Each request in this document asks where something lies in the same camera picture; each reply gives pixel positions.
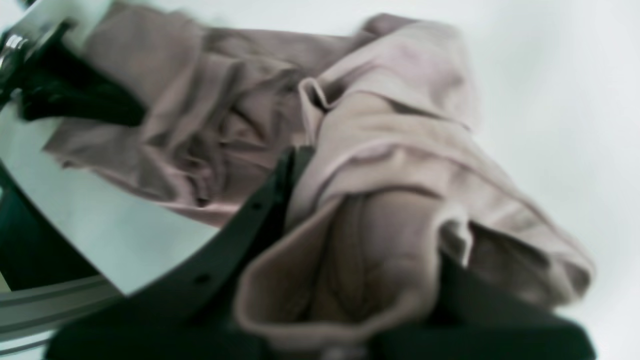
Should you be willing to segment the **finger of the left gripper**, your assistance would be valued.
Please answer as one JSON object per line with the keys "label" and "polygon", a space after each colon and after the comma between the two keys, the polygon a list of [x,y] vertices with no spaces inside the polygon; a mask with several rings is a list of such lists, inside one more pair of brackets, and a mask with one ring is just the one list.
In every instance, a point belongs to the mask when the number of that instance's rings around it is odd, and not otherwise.
{"label": "finger of the left gripper", "polygon": [[20,115],[26,121],[75,117],[137,127],[146,107],[111,78],[71,51],[62,41],[37,50],[20,71]]}

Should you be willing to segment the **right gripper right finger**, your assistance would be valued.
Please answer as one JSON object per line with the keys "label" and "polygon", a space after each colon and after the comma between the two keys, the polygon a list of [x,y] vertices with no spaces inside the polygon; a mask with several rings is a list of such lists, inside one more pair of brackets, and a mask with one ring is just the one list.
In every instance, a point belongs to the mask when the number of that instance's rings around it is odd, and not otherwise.
{"label": "right gripper right finger", "polygon": [[441,254],[438,301],[427,319],[377,335],[373,360],[595,360],[576,322],[478,278]]}

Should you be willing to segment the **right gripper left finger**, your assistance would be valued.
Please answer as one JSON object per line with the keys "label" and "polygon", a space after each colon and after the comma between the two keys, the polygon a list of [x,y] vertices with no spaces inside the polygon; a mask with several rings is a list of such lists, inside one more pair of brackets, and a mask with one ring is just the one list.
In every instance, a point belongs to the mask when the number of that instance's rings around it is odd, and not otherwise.
{"label": "right gripper left finger", "polygon": [[246,266],[276,244],[295,184],[314,155],[283,151],[267,180],[201,249],[162,278],[52,338],[48,360],[275,360],[238,328],[236,288]]}

